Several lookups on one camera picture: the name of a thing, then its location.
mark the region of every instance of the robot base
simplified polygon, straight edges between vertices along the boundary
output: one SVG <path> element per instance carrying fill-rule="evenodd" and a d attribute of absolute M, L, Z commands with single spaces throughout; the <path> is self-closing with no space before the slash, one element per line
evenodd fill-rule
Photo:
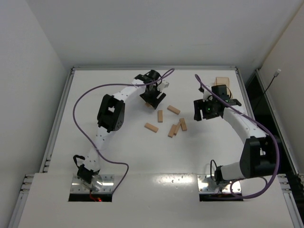
<path fill-rule="evenodd" d="M 231 201 L 243 201 L 241 199 L 236 199 L 231 195 L 231 181 L 226 181 L 217 185 L 216 182 L 211 179 L 210 175 L 199 174 L 197 177 L 200 201 L 230 201 L 228 199 L 231 199 Z M 240 196 L 242 195 L 242 189 L 239 181 L 233 184 L 232 190 L 235 194 Z"/>
<path fill-rule="evenodd" d="M 90 190 L 92 190 L 92 197 L 100 198 L 102 202 L 112 202 L 112 191 L 114 187 L 114 175 L 98 175 L 96 183 L 91 187 L 84 184 L 84 182 L 76 175 L 73 176 L 70 196 L 68 201 L 72 202 L 92 202 L 90 198 Z"/>

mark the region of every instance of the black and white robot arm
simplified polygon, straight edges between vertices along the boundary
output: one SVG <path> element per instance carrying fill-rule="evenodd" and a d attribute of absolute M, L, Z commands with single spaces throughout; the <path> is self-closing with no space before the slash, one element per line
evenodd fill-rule
<path fill-rule="evenodd" d="M 211 90 L 230 105 L 234 105 L 235 109 L 244 113 L 241 103 L 237 99 L 229 98 L 225 85 L 213 86 Z M 216 98 L 213 98 L 208 91 L 203 91 L 201 88 L 200 91 L 204 93 L 204 96 L 203 99 L 194 101 L 194 119 L 201 120 L 201 111 L 203 119 L 221 116 L 232 126 L 244 143 L 244 149 L 238 162 L 218 166 L 215 170 L 214 175 L 217 184 L 223 181 L 272 175 L 276 165 L 276 152 L 272 139 L 255 123 L 231 108 L 225 107 Z"/>
<path fill-rule="evenodd" d="M 160 83 L 155 83 L 147 86 L 136 86 L 148 84 L 159 79 L 161 75 L 151 70 L 145 75 L 138 75 L 132 81 L 134 86 L 125 87 L 114 95 L 105 95 L 101 102 L 99 112 L 97 115 L 98 128 L 94 143 L 99 152 L 104 151 L 116 131 L 118 131 L 124 123 L 124 110 L 125 104 L 134 101 L 134 98 L 140 96 L 151 105 L 154 109 L 166 96 L 162 92 L 164 88 L 169 86 L 169 83 L 162 80 Z M 75 155 L 74 162 L 78 167 L 77 176 L 82 179 L 86 184 L 91 184 L 92 177 L 100 171 L 100 156 L 96 149 L 92 147 L 87 156 Z M 78 166 L 77 158 L 80 158 L 83 163 Z"/>

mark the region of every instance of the gray wall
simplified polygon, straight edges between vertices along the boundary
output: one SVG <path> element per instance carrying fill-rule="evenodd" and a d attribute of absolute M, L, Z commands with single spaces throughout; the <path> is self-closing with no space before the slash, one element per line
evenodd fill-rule
<path fill-rule="evenodd" d="M 261 80 L 265 87 L 278 68 L 282 72 L 270 86 L 268 95 L 292 145 L 299 170 L 304 172 L 304 6 L 261 68 Z"/>
<path fill-rule="evenodd" d="M 67 72 L 25 0 L 0 1 L 0 228 L 39 171 Z"/>
<path fill-rule="evenodd" d="M 260 67 L 303 0 L 27 0 L 65 67 Z"/>

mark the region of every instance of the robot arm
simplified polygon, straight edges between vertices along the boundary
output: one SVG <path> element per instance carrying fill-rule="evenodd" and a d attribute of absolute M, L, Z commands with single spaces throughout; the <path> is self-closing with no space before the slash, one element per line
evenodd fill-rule
<path fill-rule="evenodd" d="M 244 112 L 241 103 L 237 99 L 229 98 L 225 85 L 213 86 L 211 89 L 212 92 L 227 103 L 235 105 L 234 108 L 238 111 Z M 213 99 L 210 93 L 203 91 L 202 88 L 199 90 L 204 93 L 204 96 L 203 99 L 194 101 L 194 119 L 197 121 L 201 120 L 201 111 L 203 119 L 221 116 L 232 126 L 244 143 L 240 161 L 217 167 L 215 171 L 217 184 L 223 181 L 248 179 L 273 174 L 276 164 L 276 152 L 271 138 L 255 123 L 249 121 L 243 115 L 237 114 L 231 108 L 225 107 L 221 102 Z"/>
<path fill-rule="evenodd" d="M 169 86 L 169 83 L 162 80 L 161 83 L 151 84 L 147 86 L 136 86 L 147 84 L 157 80 L 161 75 L 151 70 L 145 75 L 138 75 L 132 81 L 134 86 L 128 86 L 114 95 L 105 95 L 101 102 L 99 112 L 97 115 L 98 128 L 95 137 L 95 145 L 97 149 L 104 151 L 116 131 L 118 131 L 124 123 L 124 109 L 125 104 L 131 102 L 138 95 L 150 104 L 154 109 L 166 96 L 162 93 L 164 88 Z M 76 158 L 83 161 L 82 165 L 77 166 L 77 176 L 87 184 L 91 184 L 92 177 L 100 171 L 100 156 L 97 154 L 95 148 L 91 148 L 86 157 L 75 155 L 74 161 L 77 165 Z"/>

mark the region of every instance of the table surface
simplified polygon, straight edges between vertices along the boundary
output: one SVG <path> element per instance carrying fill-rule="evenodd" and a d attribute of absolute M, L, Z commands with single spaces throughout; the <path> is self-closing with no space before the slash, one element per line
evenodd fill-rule
<path fill-rule="evenodd" d="M 167 96 L 157 108 L 163 110 L 163 123 L 157 122 L 157 110 L 145 107 L 140 97 L 127 103 L 124 124 L 104 151 L 108 159 L 130 165 L 126 179 L 113 195 L 113 202 L 68 202 L 72 176 L 77 172 L 72 157 L 86 155 L 91 147 L 73 123 L 75 101 L 94 86 L 130 83 L 136 75 L 145 72 L 75 71 L 48 173 L 35 175 L 19 227 L 293 227 L 277 179 L 256 199 L 199 202 L 196 174 L 208 173 L 211 159 L 218 165 L 238 161 L 243 143 L 221 118 L 193 120 L 193 101 L 202 98 L 194 74 L 209 85 L 217 76 L 229 77 L 233 97 L 244 104 L 234 70 L 176 70 L 167 78 L 170 83 L 164 90 Z M 102 97 L 122 88 L 97 89 L 79 103 L 76 118 L 89 136 L 94 138 L 96 134 Z M 168 105 L 180 109 L 180 114 L 168 111 Z M 188 130 L 169 138 L 171 125 L 182 117 Z M 159 131 L 154 133 L 144 128 L 146 122 L 159 127 Z M 114 174 L 116 184 L 124 172 L 125 166 L 102 162 L 100 173 Z M 261 179 L 242 181 L 243 194 L 254 193 L 264 184 Z"/>

